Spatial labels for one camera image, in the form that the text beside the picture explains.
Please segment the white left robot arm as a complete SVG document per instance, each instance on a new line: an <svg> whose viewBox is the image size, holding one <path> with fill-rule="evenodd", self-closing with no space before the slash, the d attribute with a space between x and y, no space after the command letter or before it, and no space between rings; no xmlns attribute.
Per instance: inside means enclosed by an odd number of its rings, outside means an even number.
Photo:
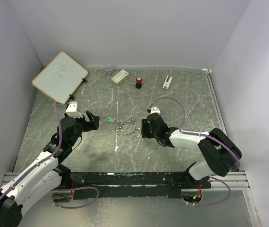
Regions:
<svg viewBox="0 0 269 227"><path fill-rule="evenodd" d="M17 227L29 208L51 190L72 190L71 171L62 162L82 133L99 128L99 120L90 111L77 117L65 113L35 161L0 187L0 227Z"/></svg>

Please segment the silver key bunch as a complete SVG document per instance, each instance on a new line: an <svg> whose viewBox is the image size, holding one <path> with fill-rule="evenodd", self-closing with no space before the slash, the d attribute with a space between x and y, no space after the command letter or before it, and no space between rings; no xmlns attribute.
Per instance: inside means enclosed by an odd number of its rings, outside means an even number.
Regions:
<svg viewBox="0 0 269 227"><path fill-rule="evenodd" d="M141 131L141 128L137 128L136 124L136 119L134 117L130 117L127 121L121 121L121 120L116 120L115 121L115 131L121 131L123 134L125 135L130 135L135 133L136 131ZM134 128L131 132L125 132L123 130L123 127L126 126L127 124L132 125L132 127Z"/></svg>

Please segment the large metal keyring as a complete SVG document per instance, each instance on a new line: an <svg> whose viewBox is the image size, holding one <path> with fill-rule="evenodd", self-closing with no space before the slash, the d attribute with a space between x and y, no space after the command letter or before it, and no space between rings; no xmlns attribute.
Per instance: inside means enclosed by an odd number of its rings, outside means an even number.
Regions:
<svg viewBox="0 0 269 227"><path fill-rule="evenodd" d="M132 135L136 130L136 126L131 121L126 121L121 125L121 132L124 135Z"/></svg>

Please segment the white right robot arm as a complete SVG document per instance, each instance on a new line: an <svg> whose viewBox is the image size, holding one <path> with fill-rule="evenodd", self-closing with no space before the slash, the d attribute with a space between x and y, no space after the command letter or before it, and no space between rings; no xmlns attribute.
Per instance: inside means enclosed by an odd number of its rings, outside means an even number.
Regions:
<svg viewBox="0 0 269 227"><path fill-rule="evenodd" d="M196 187L200 180L211 175L225 177L238 169L242 152L219 128L210 132L184 131L169 127L158 113L152 113L141 121L143 138L156 139L163 147L190 148L201 152L203 161L195 162L185 171L184 184Z"/></svg>

